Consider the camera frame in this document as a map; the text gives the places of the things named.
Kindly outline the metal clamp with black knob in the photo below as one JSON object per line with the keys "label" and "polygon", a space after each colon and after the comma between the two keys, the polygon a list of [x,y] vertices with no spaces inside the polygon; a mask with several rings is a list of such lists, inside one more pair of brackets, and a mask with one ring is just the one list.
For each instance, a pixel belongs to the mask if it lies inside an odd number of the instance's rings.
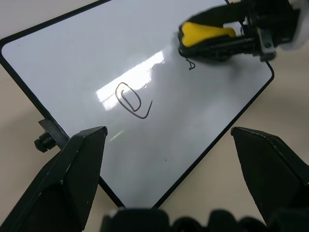
{"label": "metal clamp with black knob", "polygon": [[43,119],[38,123],[45,132],[55,140],[56,145],[62,150],[69,141],[69,136],[58,126],[58,124],[49,119]]}

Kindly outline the yellow and black whiteboard eraser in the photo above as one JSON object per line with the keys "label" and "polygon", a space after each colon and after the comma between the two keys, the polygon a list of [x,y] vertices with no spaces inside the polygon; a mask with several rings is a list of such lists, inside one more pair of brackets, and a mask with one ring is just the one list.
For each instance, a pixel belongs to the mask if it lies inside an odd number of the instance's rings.
{"label": "yellow and black whiteboard eraser", "polygon": [[179,53],[183,57],[196,57],[208,53],[213,46],[229,42],[236,37],[233,28],[185,22],[179,27]]}

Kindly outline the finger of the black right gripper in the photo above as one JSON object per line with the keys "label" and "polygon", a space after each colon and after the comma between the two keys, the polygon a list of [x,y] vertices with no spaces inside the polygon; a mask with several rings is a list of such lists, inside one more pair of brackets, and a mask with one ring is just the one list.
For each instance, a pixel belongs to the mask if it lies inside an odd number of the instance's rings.
{"label": "finger of the black right gripper", "polygon": [[211,27],[223,27],[224,24],[243,20],[246,15],[247,0],[243,0],[199,12],[183,21],[180,27],[187,22]]}
{"label": "finger of the black right gripper", "polygon": [[256,39],[246,36],[221,36],[203,40],[192,46],[180,44],[180,55],[185,58],[201,58],[211,61],[226,61],[237,54],[256,53]]}

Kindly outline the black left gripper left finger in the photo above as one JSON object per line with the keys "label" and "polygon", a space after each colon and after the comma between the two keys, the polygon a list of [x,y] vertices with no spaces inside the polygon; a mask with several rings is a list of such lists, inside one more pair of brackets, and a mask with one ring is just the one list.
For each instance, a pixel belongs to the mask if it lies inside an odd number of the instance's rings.
{"label": "black left gripper left finger", "polygon": [[106,127],[79,132],[33,179],[0,232],[82,232],[96,194]]}

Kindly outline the black clamp bolt knob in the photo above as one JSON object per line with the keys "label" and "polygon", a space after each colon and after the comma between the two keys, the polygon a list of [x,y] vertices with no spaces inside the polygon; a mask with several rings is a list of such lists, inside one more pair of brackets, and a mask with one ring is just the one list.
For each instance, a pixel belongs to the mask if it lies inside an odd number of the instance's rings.
{"label": "black clamp bolt knob", "polygon": [[34,145],[37,150],[45,153],[56,146],[56,141],[49,133],[45,132],[34,141]]}

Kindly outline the black-framed whiteboard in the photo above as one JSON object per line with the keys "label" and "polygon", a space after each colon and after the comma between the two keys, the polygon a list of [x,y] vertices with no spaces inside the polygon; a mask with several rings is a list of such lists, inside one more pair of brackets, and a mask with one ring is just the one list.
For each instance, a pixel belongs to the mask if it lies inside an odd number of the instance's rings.
{"label": "black-framed whiteboard", "polygon": [[273,80],[250,55],[181,57],[179,25],[224,0],[96,1],[0,40],[0,64],[66,136],[108,128],[118,206],[158,207]]}

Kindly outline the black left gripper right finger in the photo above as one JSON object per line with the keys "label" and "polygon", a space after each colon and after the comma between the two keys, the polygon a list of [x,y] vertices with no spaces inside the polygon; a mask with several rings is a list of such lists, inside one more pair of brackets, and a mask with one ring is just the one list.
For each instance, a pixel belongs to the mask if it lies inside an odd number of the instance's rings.
{"label": "black left gripper right finger", "polygon": [[309,209],[309,165],[280,137],[233,127],[244,180],[266,224],[280,209]]}

